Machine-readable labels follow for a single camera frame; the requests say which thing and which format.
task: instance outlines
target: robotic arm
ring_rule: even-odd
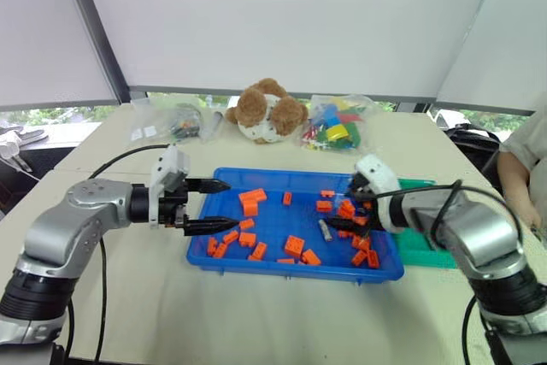
[[[230,188],[219,180],[187,179],[188,169],[188,158],[169,146],[154,166],[150,188],[102,179],[82,181],[41,214],[28,230],[0,300],[0,345],[43,345],[59,336],[74,287],[108,230],[150,221],[153,227],[199,235],[237,225],[225,217],[188,219],[189,191]]]
[[[367,155],[356,164],[349,195],[366,201],[399,189],[395,174],[378,157]],[[502,215],[462,191],[455,193],[433,231],[450,195],[443,190],[380,197],[379,222],[392,233],[414,228],[450,252],[491,326],[486,338],[496,365],[547,363],[547,287],[528,266],[518,233]]]

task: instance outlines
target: blue plastic tray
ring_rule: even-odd
[[[254,217],[255,227],[249,230],[256,233],[256,239],[268,244],[263,261],[249,261],[250,248],[239,246],[237,242],[228,246],[224,258],[207,256],[209,236],[194,237],[186,253],[188,262],[202,269],[231,271],[251,274],[273,274],[287,277],[310,277],[327,280],[346,280],[381,283],[398,280],[404,274],[403,263],[391,235],[382,231],[372,231],[372,247],[378,253],[379,269],[367,268],[364,262],[359,268],[351,265],[356,250],[349,239],[341,239],[331,230],[333,241],[325,242],[317,221],[325,215],[315,211],[315,201],[321,199],[321,190],[334,190],[337,196],[334,205],[344,199],[349,182],[348,174],[325,174],[298,171],[273,171],[246,168],[217,168],[215,178],[232,186],[229,191],[209,195],[205,198],[200,218],[207,215],[224,215],[236,220],[244,220],[238,194],[243,191],[263,188],[268,200],[259,203],[259,215]],[[282,203],[285,191],[292,192],[291,206]],[[216,234],[219,241],[226,233]],[[284,252],[289,234],[305,240],[304,249],[311,248],[321,259],[320,266],[284,264],[278,258],[288,258]]]

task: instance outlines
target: clear plastic bag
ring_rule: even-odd
[[[151,97],[132,101],[135,120],[130,145],[180,143],[201,137],[210,111],[194,97]]]
[[[366,119],[379,111],[365,96],[313,95],[301,143],[311,150],[361,151],[366,146]]]

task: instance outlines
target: teddy bear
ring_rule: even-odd
[[[291,135],[308,119],[308,109],[274,79],[262,79],[244,90],[226,119],[257,144],[274,143]]]

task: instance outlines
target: table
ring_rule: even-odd
[[[72,184],[125,150],[131,106],[121,106],[80,147],[49,172],[1,223],[0,280],[5,283],[26,228],[61,200]],[[446,183],[487,181],[424,115],[382,114],[369,122],[369,145],[398,175]],[[218,167],[348,173],[357,155],[314,152],[291,141],[255,145],[229,124],[211,144],[181,146],[191,174]],[[115,164],[104,178],[146,183],[159,151]],[[191,194],[188,212],[198,214]],[[351,283],[204,272],[184,257],[187,238],[135,224],[105,236],[109,309],[104,360],[154,364],[382,363],[461,364],[460,331],[472,292],[457,270],[406,267],[396,282]],[[525,234],[532,268],[547,281],[544,250]],[[74,356],[93,357],[100,321],[100,255],[74,293]],[[66,340],[67,328],[59,338]],[[491,364],[476,312],[469,327],[473,365]]]

